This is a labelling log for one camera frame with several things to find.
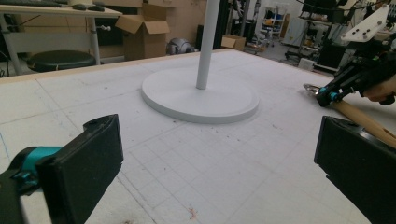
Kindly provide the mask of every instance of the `white cylinder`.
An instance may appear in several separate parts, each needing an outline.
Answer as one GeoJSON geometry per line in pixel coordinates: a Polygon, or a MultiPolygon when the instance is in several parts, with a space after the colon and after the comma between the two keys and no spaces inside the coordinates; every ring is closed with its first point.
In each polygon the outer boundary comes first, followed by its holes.
{"type": "Polygon", "coordinates": [[[220,0],[207,0],[204,33],[199,58],[198,77],[196,88],[205,90],[209,75],[210,59],[212,57],[213,43],[215,40],[216,25],[219,15],[220,0]]]}

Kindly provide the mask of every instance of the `chair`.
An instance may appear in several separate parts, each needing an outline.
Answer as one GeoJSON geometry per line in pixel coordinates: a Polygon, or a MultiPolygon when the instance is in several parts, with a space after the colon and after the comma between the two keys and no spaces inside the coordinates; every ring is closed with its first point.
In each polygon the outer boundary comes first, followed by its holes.
{"type": "Polygon", "coordinates": [[[36,72],[51,72],[96,65],[95,58],[78,50],[51,50],[37,53],[26,62],[36,72]]]}

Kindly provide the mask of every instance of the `white table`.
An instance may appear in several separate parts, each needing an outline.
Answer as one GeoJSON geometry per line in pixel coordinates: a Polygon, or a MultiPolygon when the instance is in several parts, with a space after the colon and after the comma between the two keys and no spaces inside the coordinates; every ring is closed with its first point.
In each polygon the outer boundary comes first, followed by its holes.
{"type": "MultiPolygon", "coordinates": [[[[369,223],[313,162],[322,116],[342,116],[303,84],[330,78],[221,50],[211,71],[258,92],[253,117],[188,123],[144,103],[146,77],[198,60],[193,53],[0,79],[0,171],[25,147],[64,146],[86,121],[117,113],[125,160],[88,223],[369,223]]],[[[346,100],[396,133],[396,105],[346,100]]],[[[50,223],[42,194],[23,202],[32,223],[50,223]]]]}
{"type": "Polygon", "coordinates": [[[99,46],[95,18],[117,18],[121,13],[106,8],[104,12],[79,11],[71,7],[20,7],[0,5],[0,25],[7,49],[17,75],[21,74],[21,65],[17,53],[46,51],[53,49],[93,49],[96,64],[100,64],[99,46]],[[11,33],[8,30],[4,14],[33,14],[46,16],[77,16],[89,18],[89,33],[11,33]]]}

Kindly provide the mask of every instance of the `table leg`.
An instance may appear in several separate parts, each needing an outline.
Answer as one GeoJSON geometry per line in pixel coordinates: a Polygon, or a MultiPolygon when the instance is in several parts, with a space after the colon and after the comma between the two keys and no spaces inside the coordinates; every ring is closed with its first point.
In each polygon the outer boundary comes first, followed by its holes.
{"type": "Polygon", "coordinates": [[[6,19],[4,18],[4,14],[0,13],[0,25],[1,25],[1,32],[3,34],[4,40],[7,45],[9,56],[11,57],[11,61],[14,65],[15,73],[17,75],[22,74],[20,59],[18,58],[17,52],[15,52],[14,46],[12,45],[10,31],[8,30],[6,19]]]}
{"type": "Polygon", "coordinates": [[[98,34],[96,30],[96,23],[94,17],[91,18],[91,45],[93,48],[96,64],[100,65],[99,42],[98,42],[98,34]]]}

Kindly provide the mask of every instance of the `round white base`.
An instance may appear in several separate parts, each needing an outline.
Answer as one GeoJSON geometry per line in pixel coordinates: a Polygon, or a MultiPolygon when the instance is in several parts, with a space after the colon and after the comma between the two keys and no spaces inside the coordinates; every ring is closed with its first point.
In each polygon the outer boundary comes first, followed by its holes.
{"type": "Polygon", "coordinates": [[[210,73],[206,90],[198,90],[197,74],[193,69],[154,73],[143,82],[143,99],[160,113],[195,123],[232,123],[254,115],[260,101],[254,90],[210,73]]]}

